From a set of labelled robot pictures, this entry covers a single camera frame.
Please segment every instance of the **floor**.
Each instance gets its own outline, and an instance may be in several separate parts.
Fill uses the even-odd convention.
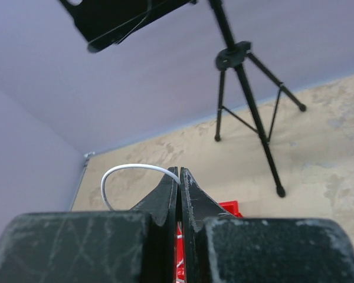
[[[354,75],[297,94],[305,113],[281,100],[271,149],[287,191],[275,193],[258,136],[233,117],[222,121],[222,141],[214,141],[215,120],[93,157],[73,210],[106,209],[100,196],[104,172],[123,163],[190,169],[200,187],[218,202],[238,200],[249,217],[320,217],[337,221],[354,244]],[[260,105],[270,124],[273,102]],[[238,114],[252,122],[248,110]],[[120,171],[107,181],[116,209],[128,209],[158,183],[161,173]]]

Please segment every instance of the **tripod center pole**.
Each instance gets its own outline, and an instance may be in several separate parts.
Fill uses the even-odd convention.
[[[236,51],[236,44],[234,36],[232,35],[230,25],[225,16],[224,9],[222,7],[222,0],[209,0],[212,10],[214,10],[215,17],[222,32],[223,39],[227,45],[229,52]]]

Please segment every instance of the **red crate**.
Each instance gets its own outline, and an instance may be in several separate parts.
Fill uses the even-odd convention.
[[[242,218],[240,211],[238,211],[238,202],[237,200],[232,200],[230,202],[221,202],[219,203],[222,208],[224,208],[229,213],[233,214],[236,217]],[[183,281],[185,279],[185,270],[183,268],[183,239],[182,232],[177,228],[177,267],[176,274],[177,280]]]

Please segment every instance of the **tripod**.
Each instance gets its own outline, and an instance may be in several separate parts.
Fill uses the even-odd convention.
[[[306,111],[306,106],[298,101],[298,99],[288,90],[284,84],[278,80],[278,78],[271,73],[271,71],[261,63],[260,60],[251,52],[251,43],[248,41],[241,41],[239,43],[235,43],[235,39],[232,35],[230,25],[227,21],[227,17],[225,16],[224,9],[222,7],[221,0],[209,0],[212,10],[214,11],[215,17],[217,19],[219,28],[222,33],[222,37],[227,46],[226,49],[219,52],[215,63],[217,69],[220,71],[220,80],[219,80],[219,99],[218,99],[218,113],[217,113],[217,130],[215,135],[215,140],[218,142],[221,140],[220,138],[220,126],[221,126],[221,116],[222,111],[225,110],[229,112],[232,116],[234,116],[237,120],[245,124],[249,129],[258,134],[261,140],[261,144],[264,148],[265,155],[267,161],[270,166],[271,173],[273,174],[274,181],[277,187],[277,194],[279,197],[283,198],[286,196],[286,192],[283,189],[281,181],[279,179],[278,171],[276,165],[273,160],[273,156],[271,155],[271,151],[269,148],[269,142],[271,139],[271,134],[273,132],[274,122],[277,115],[278,104],[280,101],[281,92],[284,92],[300,109],[300,111]],[[278,94],[276,99],[276,105],[274,107],[273,118],[271,119],[270,131],[269,135],[266,136],[264,126],[262,124],[260,115],[257,110],[257,105],[255,103],[253,93],[251,91],[247,75],[245,73],[245,69],[243,66],[243,62],[246,58],[249,58],[278,88]],[[244,92],[245,98],[249,105],[251,114],[253,116],[253,120],[256,126],[256,129],[249,125],[242,118],[238,117],[235,113],[233,113],[230,109],[223,105],[224,98],[224,83],[225,83],[225,72],[227,69],[233,68],[237,74],[237,77],[240,81],[241,88]]]

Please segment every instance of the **tripod foot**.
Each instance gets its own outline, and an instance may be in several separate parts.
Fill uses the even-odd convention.
[[[299,106],[299,110],[300,110],[301,112],[305,112],[305,111],[307,110],[307,106],[305,106],[304,104],[301,104],[301,105]]]
[[[279,197],[284,198],[286,196],[286,191],[283,189],[282,186],[277,186],[277,194]]]

